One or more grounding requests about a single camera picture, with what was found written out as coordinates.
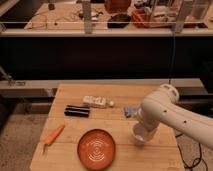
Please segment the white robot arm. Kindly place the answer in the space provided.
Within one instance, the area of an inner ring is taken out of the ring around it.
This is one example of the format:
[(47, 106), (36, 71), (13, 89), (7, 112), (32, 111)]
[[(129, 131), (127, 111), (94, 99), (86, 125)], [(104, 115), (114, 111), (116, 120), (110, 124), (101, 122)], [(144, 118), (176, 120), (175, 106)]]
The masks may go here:
[(146, 95), (134, 114), (136, 141), (150, 141), (163, 123), (213, 150), (213, 119), (177, 106), (178, 100), (179, 92), (171, 84), (163, 84)]

